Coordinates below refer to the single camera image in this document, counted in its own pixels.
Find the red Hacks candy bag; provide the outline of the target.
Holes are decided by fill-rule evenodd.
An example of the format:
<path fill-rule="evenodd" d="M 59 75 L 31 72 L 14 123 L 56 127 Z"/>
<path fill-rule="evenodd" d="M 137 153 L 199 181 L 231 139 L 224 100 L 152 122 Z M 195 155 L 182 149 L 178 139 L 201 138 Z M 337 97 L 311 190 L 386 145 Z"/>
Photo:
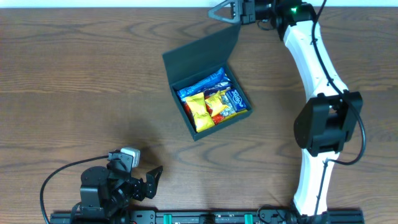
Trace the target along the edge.
<path fill-rule="evenodd" d="M 191 122 L 192 124 L 195 124 L 194 119 L 193 119 L 193 114 L 192 114 L 191 109 L 189 108 L 189 106 L 188 106 L 186 103 L 184 103 L 184 104 L 183 104 L 183 107 L 184 107 L 185 113 L 187 114 L 187 116 L 188 116 L 190 122 Z M 208 112 L 209 114 L 211 114 L 211 113 L 213 112 L 213 110 L 212 110 L 208 105 L 206 105 L 206 110 L 207 110 L 207 112 Z M 219 123 L 221 123 L 222 120 L 224 120 L 224 119 L 225 119 L 225 117 L 222 116 L 222 115 L 220 115 L 220 114 L 215 115 L 215 116 L 212 117 L 212 120 L 213 120 L 213 122 L 214 122 L 216 125 L 219 124 Z"/>

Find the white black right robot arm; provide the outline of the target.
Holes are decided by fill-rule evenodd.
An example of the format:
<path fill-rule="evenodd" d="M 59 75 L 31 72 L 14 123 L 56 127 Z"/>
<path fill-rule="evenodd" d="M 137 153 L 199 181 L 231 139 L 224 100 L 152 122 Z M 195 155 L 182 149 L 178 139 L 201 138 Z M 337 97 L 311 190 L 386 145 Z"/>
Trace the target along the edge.
<path fill-rule="evenodd" d="M 321 13 L 303 1 L 223 1 L 208 11 L 230 24 L 270 22 L 302 79 L 306 104 L 294 121 L 302 150 L 299 184 L 288 211 L 267 212 L 270 223 L 333 223 L 336 214 L 326 204 L 333 167 L 352 166 L 366 149 L 363 99 L 334 69 L 320 32 Z"/>

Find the blue wafer bar packet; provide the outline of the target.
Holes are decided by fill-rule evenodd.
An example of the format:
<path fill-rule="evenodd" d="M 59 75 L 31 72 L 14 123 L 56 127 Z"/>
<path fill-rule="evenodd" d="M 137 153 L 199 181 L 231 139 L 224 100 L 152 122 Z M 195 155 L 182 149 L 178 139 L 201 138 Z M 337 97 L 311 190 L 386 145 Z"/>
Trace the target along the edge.
<path fill-rule="evenodd" d="M 182 88 L 177 91 L 177 96 L 180 99 L 184 99 L 185 97 L 196 95 L 197 93 L 206 90 L 208 88 L 214 87 L 219 83 L 230 82 L 231 80 L 228 78 L 225 73 L 224 68 L 220 68 L 217 72 L 209 75 L 208 77 L 200 80 L 199 82 Z"/>

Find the yellow seed snack bag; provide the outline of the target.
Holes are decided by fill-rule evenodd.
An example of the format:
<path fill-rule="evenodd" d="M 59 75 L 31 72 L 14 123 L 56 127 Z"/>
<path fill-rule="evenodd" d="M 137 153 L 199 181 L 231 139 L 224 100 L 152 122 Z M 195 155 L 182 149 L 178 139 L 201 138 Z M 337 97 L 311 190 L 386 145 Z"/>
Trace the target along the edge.
<path fill-rule="evenodd" d="M 222 122 L 223 122 L 223 121 L 226 121 L 226 120 L 228 120 L 228 119 L 231 119 L 231 118 L 233 118 L 233 117 L 235 117 L 235 116 L 237 116 L 237 115 L 239 115 L 239 114 L 245 113 L 245 112 L 247 111 L 247 109 L 245 109 L 245 110 L 240 111 L 240 112 L 235 112 L 233 106 L 232 106 L 231 103 L 229 102 L 229 99 L 227 99 L 227 97 L 225 96 L 225 93 L 226 93 L 226 92 L 227 92 L 227 91 L 224 91 L 224 92 L 222 92 L 222 94 L 221 94 L 223 103 L 228 105 L 228 108 L 226 108 L 225 110 L 223 110 L 223 111 L 220 113 L 220 115 L 222 115 L 222 116 L 225 117 L 225 119 L 222 120 Z"/>

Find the small yellow candy wrapper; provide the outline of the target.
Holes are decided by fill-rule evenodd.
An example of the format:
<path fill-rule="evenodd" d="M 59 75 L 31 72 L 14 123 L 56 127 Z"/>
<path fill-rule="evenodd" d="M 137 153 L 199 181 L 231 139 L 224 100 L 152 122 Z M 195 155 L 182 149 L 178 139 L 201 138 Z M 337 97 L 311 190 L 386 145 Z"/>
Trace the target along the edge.
<path fill-rule="evenodd" d="M 211 117 L 220 114 L 223 110 L 228 108 L 228 105 L 223 103 L 220 91 L 217 91 L 215 94 L 205 99 L 205 103 L 207 107 L 209 107 L 209 109 L 211 110 Z"/>

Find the large yellow candy wrapper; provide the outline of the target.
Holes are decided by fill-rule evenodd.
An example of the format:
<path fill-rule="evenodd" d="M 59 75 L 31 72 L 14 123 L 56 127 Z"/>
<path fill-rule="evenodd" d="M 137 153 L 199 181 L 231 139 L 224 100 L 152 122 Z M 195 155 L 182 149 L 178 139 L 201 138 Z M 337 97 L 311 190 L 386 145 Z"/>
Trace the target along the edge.
<path fill-rule="evenodd" d="M 203 92 L 188 96 L 185 101 L 190 108 L 197 133 L 212 128 L 215 125 L 211 115 L 207 111 Z"/>

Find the dark blue snack bar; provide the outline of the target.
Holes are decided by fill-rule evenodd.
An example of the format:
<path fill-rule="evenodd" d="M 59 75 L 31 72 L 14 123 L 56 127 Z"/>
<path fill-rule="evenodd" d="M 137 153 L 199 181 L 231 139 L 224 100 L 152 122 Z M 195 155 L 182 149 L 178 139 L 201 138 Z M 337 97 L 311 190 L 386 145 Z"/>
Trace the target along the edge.
<path fill-rule="evenodd" d="M 231 87 L 232 87 L 231 82 L 219 82 L 215 86 L 205 89 L 204 96 L 207 97 L 207 96 L 210 96 L 211 94 L 216 93 L 217 91 L 227 90 L 228 88 L 231 88 Z"/>

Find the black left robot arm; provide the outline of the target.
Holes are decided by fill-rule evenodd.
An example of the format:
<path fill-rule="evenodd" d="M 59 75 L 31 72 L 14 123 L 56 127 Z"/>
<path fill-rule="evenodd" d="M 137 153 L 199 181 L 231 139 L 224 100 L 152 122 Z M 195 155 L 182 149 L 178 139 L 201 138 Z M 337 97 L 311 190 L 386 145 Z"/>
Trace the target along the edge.
<path fill-rule="evenodd" d="M 70 215 L 70 223 L 129 223 L 127 210 L 131 200 L 152 199 L 163 167 L 158 166 L 146 173 L 146 180 L 132 176 L 139 165 L 141 152 L 125 147 L 110 152 L 105 167 L 95 166 L 81 175 L 80 197 Z"/>

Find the blue Eclipse gum pack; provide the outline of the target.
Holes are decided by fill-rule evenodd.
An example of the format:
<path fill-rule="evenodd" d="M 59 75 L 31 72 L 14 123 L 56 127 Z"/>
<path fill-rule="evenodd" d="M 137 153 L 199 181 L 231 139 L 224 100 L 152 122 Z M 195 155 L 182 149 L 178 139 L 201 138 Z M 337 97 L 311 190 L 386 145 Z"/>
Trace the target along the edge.
<path fill-rule="evenodd" d="M 247 108 L 242 96 L 236 89 L 228 90 L 225 93 L 225 96 L 227 97 L 227 99 L 229 99 L 229 102 L 233 106 L 235 112 L 240 112 Z"/>

